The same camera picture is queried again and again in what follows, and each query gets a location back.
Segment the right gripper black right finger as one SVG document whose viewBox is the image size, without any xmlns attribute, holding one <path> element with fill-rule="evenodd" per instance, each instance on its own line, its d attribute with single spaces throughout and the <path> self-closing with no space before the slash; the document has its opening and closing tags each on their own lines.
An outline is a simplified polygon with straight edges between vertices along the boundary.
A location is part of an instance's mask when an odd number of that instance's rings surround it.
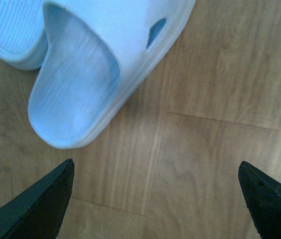
<svg viewBox="0 0 281 239">
<path fill-rule="evenodd" d="M 281 239 L 281 183 L 250 163 L 238 170 L 242 193 L 262 239 Z"/>
</svg>

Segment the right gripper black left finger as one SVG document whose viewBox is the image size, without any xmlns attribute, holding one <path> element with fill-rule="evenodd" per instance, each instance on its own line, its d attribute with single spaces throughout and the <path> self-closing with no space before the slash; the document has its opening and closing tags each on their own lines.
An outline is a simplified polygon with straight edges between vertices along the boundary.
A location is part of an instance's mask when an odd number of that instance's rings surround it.
<svg viewBox="0 0 281 239">
<path fill-rule="evenodd" d="M 55 239 L 67 210 L 74 179 L 67 159 L 0 208 L 0 239 Z"/>
</svg>

